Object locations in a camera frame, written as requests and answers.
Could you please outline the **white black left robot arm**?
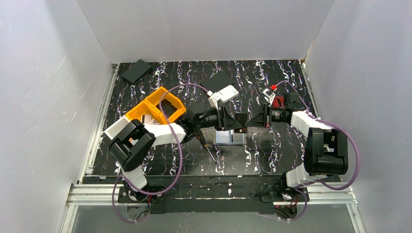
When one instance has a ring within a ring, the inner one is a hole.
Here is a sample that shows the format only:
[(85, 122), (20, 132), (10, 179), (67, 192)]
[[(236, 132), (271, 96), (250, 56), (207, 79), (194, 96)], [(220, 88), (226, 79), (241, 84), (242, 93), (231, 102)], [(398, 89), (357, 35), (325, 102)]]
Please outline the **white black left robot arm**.
[(121, 117), (105, 131), (105, 144), (123, 173), (124, 184), (134, 191), (148, 194), (147, 180), (142, 164), (152, 147), (176, 144), (181, 149), (183, 143), (201, 136), (202, 128), (213, 127), (218, 131), (242, 128), (224, 106), (209, 109), (189, 108), (186, 113), (170, 125), (144, 124), (138, 119)]

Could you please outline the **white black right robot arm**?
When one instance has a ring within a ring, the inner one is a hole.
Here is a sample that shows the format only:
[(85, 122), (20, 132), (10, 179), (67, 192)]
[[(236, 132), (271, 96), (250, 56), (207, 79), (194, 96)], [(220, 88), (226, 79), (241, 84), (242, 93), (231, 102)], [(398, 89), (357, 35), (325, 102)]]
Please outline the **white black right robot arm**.
[(330, 175), (347, 173), (347, 136), (315, 118), (305, 109), (298, 93), (286, 93), (282, 97), (271, 95), (245, 126), (269, 128), (276, 122), (289, 124), (306, 138), (303, 162), (284, 174), (284, 186), (295, 188)]

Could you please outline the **black credit card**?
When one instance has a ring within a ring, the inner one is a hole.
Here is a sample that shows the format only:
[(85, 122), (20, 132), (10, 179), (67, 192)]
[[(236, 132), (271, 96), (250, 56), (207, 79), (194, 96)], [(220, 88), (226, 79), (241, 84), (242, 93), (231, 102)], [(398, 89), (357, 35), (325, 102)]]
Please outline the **black credit card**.
[(235, 113), (234, 119), (241, 125), (241, 127), (234, 129), (234, 133), (247, 133), (247, 127), (245, 123), (248, 121), (247, 113)]

